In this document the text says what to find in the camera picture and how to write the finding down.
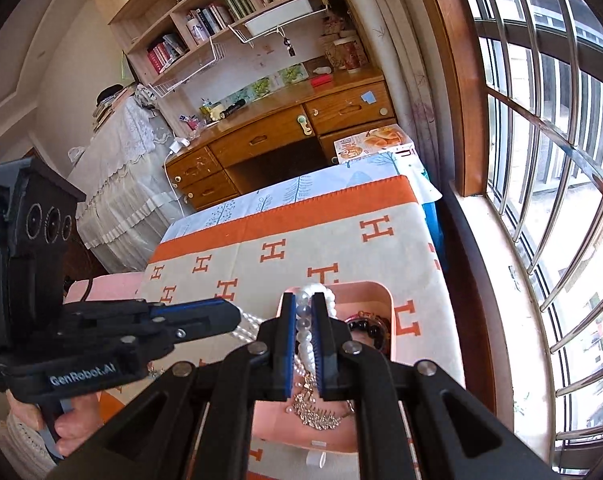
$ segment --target camera lens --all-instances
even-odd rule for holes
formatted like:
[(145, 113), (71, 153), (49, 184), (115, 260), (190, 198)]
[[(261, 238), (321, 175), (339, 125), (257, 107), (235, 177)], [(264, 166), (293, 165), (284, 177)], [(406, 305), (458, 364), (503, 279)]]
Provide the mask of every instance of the camera lens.
[(51, 207), (46, 215), (46, 241), (52, 244), (60, 232), (60, 210)]
[(72, 218), (70, 218), (70, 215), (66, 215), (66, 217), (64, 218), (64, 224), (62, 225), (62, 238), (64, 239), (64, 241), (68, 240), (71, 228)]
[(34, 240), (37, 238), (41, 228), (42, 207), (39, 204), (33, 204), (26, 215), (26, 234), (31, 240)]

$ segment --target window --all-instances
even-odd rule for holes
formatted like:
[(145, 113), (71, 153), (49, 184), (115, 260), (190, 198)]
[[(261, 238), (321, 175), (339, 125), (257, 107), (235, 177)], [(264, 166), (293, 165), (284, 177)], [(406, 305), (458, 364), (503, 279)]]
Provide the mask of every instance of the window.
[(603, 439), (603, 27), (584, 0), (469, 5), (488, 92), (486, 195), (542, 312), (562, 457)]

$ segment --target windowsill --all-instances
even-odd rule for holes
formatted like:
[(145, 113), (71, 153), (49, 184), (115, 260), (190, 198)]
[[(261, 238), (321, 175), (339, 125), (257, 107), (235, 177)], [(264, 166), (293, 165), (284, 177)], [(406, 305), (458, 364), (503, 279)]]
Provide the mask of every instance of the windowsill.
[(454, 184), (449, 185), (445, 200), (451, 211), (456, 210), (453, 218), (480, 296), (487, 300), (483, 306), (495, 374), (497, 416), (549, 462), (555, 437), (555, 395), (537, 302), (527, 288), (525, 269), (520, 267), (515, 248), (488, 199), (460, 197)]

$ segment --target white storage tray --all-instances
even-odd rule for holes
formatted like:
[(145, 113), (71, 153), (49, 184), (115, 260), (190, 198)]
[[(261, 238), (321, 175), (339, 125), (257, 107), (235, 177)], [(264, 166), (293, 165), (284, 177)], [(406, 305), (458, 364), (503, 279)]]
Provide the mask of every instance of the white storage tray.
[(310, 14), (311, 12), (312, 7), (310, 7), (308, 0), (293, 0), (275, 7), (275, 9), (267, 10), (264, 14), (260, 14), (252, 20), (248, 20), (246, 28), (248, 28), (248, 31), (253, 36), (257, 36), (262, 32), (278, 27), (278, 25), (299, 18), (304, 14)]

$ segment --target hanging keychain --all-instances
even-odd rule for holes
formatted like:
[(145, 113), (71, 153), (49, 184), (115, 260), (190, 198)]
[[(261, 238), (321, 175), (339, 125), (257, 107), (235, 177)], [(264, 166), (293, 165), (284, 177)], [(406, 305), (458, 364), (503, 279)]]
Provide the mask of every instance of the hanging keychain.
[(293, 48), (293, 43), (287, 37), (284, 36), (284, 46), (288, 49), (288, 55), (290, 57), (295, 56), (295, 49)]

